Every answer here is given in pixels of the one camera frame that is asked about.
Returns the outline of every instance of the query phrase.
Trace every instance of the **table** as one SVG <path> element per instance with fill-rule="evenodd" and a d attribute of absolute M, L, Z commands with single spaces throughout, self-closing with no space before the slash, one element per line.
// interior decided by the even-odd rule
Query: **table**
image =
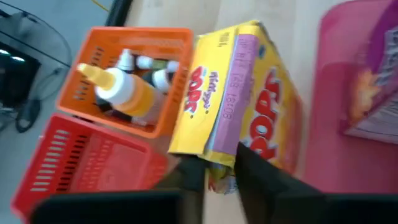
<path fill-rule="evenodd" d="M 303 99 L 308 119 L 318 23 L 327 10 L 341 2 L 345 0 L 135 0 L 124 25 L 188 27 L 198 35 L 251 19 L 262 21 Z M 120 16 L 124 17 L 125 10 L 123 8 Z M 303 156 L 297 176 L 301 176 L 302 171 Z M 238 194 L 206 194 L 204 223 L 245 222 Z"/>

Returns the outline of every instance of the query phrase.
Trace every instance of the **red plastic basket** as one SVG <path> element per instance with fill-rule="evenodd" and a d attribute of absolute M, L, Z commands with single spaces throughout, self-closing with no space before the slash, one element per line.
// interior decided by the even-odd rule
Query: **red plastic basket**
<path fill-rule="evenodd" d="M 53 194 L 143 190 L 163 178 L 165 156 L 145 142 L 66 115 L 53 115 L 12 202 L 28 223 Z"/>

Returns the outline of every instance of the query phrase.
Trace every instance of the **glue bottle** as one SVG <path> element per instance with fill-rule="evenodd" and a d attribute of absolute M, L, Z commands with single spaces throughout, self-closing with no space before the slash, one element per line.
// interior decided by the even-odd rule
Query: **glue bottle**
<path fill-rule="evenodd" d="M 126 74 L 132 74 L 134 70 L 134 56 L 131 54 L 130 49 L 123 49 L 122 54 L 119 56 L 119 60 L 116 64 L 116 68 L 126 72 Z M 111 113 L 113 108 L 109 102 L 95 95 L 95 103 L 99 109 L 104 113 Z"/>
<path fill-rule="evenodd" d="M 179 65 L 178 62 L 173 60 L 158 60 L 143 55 L 137 57 L 137 67 L 140 69 L 166 69 L 167 72 L 174 73 L 177 71 Z"/>
<path fill-rule="evenodd" d="M 96 85 L 99 97 L 110 102 L 115 110 L 132 116 L 133 123 L 145 126 L 157 122 L 165 96 L 137 75 L 85 63 L 79 64 L 78 70 Z"/>

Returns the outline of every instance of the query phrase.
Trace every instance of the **cereal box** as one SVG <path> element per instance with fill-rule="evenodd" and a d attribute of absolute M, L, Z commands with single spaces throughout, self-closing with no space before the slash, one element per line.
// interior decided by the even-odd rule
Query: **cereal box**
<path fill-rule="evenodd" d="M 398 144 L 397 14 L 398 1 L 393 1 L 358 54 L 345 134 Z"/>
<path fill-rule="evenodd" d="M 212 189 L 224 194 L 236 189 L 233 166 L 239 141 L 294 172 L 301 102 L 259 21 L 200 36 L 190 74 L 169 152 L 214 162 Z"/>

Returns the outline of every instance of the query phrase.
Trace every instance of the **basket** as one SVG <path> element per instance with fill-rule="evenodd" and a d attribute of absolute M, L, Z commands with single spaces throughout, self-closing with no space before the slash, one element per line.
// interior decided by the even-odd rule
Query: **basket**
<path fill-rule="evenodd" d="M 172 135 L 187 82 L 192 58 L 192 42 L 191 30 L 183 28 L 93 28 L 63 86 L 58 108 L 145 138 Z M 79 63 L 87 63 L 103 69 L 113 67 L 125 48 L 131 49 L 133 54 L 180 62 L 156 126 L 135 126 L 127 121 L 103 114 L 95 105 L 93 85 L 76 71 Z"/>
<path fill-rule="evenodd" d="M 141 142 L 76 118 L 53 115 L 19 186 L 13 210 L 25 220 L 44 198 L 74 192 L 152 188 L 165 156 Z"/>

